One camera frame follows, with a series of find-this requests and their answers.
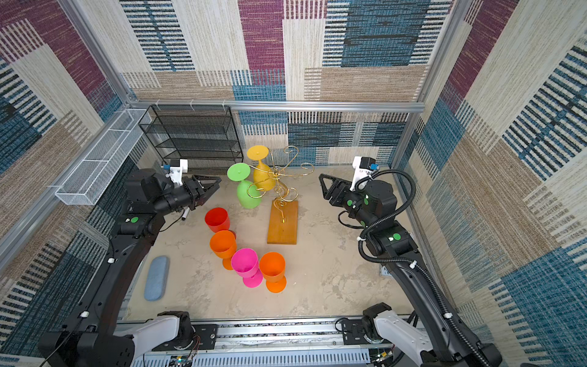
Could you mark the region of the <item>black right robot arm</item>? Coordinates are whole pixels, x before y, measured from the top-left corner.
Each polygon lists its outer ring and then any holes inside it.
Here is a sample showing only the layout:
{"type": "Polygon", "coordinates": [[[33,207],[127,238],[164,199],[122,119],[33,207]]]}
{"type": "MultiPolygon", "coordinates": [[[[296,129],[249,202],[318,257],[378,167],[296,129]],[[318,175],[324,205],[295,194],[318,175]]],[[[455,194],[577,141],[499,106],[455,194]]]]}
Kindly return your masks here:
{"type": "Polygon", "coordinates": [[[385,266],[407,295],[425,330],[401,319],[387,304],[363,312],[365,338],[370,343],[387,340],[418,366],[498,366],[501,353],[483,343],[458,315],[428,271],[411,235],[396,220],[413,202],[417,188],[404,171],[409,196],[397,205],[392,186],[381,179],[393,170],[375,171],[356,183],[338,177],[319,176],[323,197],[361,223],[357,238],[359,255],[385,266]]]}

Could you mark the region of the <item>red plastic wine glass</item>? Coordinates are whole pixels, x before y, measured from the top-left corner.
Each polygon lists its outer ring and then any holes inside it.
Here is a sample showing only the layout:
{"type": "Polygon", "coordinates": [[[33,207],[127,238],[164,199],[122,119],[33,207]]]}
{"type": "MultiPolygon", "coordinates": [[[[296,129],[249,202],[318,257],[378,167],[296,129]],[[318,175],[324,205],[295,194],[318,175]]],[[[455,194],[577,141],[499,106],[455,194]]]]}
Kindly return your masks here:
{"type": "Polygon", "coordinates": [[[221,207],[209,210],[205,215],[205,223],[213,232],[220,232],[230,229],[229,214],[221,207]]]}

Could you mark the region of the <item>light orange plastic wine glass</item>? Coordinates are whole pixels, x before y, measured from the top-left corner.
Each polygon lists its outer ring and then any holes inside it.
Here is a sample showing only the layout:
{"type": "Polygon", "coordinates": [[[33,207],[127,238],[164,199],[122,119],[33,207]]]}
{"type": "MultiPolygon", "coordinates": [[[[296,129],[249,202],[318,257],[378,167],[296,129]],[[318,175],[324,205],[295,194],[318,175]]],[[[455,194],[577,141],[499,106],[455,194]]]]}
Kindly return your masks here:
{"type": "Polygon", "coordinates": [[[233,232],[222,230],[215,233],[209,241],[209,247],[223,261],[223,267],[231,271],[232,257],[237,251],[236,238],[233,232]]]}

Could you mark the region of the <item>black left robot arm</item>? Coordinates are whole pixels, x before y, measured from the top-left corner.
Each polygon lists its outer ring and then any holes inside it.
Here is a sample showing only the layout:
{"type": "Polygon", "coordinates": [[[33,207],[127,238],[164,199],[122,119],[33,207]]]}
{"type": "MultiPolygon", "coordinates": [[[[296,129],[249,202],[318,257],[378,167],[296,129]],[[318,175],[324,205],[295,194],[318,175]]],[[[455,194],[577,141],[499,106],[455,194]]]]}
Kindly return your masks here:
{"type": "Polygon", "coordinates": [[[38,344],[51,366],[130,366],[156,347],[185,350],[195,343],[186,311],[160,313],[127,333],[116,333],[127,290],[165,224],[165,216],[195,210],[219,189],[220,177],[194,175],[177,186],[154,169],[128,176],[127,203],[116,221],[109,249],[61,329],[45,333],[38,344]]]}

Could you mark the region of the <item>magenta plastic wine glass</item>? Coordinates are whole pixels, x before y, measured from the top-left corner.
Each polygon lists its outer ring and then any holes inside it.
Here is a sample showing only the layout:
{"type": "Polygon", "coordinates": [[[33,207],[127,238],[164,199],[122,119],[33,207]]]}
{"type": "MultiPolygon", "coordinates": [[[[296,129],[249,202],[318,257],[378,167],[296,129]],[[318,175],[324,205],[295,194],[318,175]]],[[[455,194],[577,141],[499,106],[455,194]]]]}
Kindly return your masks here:
{"type": "Polygon", "coordinates": [[[231,259],[231,266],[233,270],[242,278],[242,282],[246,287],[258,287],[262,281],[263,276],[259,270],[258,255],[253,249],[240,249],[231,259]]]}

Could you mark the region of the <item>dark orange plastic wine glass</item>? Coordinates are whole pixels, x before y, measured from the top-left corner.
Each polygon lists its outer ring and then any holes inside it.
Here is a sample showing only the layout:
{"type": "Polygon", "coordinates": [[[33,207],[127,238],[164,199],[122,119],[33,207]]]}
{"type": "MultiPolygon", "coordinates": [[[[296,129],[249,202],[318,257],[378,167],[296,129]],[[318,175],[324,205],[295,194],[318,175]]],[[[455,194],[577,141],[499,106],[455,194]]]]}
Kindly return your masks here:
{"type": "Polygon", "coordinates": [[[266,288],[272,293],[281,293],[287,286],[286,261],[278,252],[268,252],[261,257],[259,269],[265,279],[266,288]]]}

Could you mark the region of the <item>yellow plastic wine glass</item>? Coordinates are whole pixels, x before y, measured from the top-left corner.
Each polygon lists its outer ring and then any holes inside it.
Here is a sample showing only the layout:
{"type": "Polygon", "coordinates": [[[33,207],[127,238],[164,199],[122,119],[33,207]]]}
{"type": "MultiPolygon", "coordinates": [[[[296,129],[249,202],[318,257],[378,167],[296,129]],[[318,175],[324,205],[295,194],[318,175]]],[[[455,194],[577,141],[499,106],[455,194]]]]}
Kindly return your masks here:
{"type": "Polygon", "coordinates": [[[269,155],[269,149],[264,145],[255,145],[249,148],[247,156],[257,163],[253,168],[253,183],[259,191],[268,192],[275,188],[276,181],[271,176],[271,168],[263,160],[269,155]]]}

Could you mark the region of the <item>green plastic wine glass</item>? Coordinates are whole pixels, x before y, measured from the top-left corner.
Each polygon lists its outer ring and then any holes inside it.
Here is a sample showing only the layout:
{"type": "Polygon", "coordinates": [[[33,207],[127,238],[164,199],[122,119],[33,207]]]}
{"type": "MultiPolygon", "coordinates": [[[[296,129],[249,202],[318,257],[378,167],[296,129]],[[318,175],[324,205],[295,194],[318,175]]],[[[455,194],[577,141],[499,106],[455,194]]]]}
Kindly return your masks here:
{"type": "Polygon", "coordinates": [[[245,209],[255,209],[261,204],[260,193],[254,183],[249,180],[251,168],[246,163],[233,164],[227,171],[229,180],[238,183],[237,198],[245,209]]]}

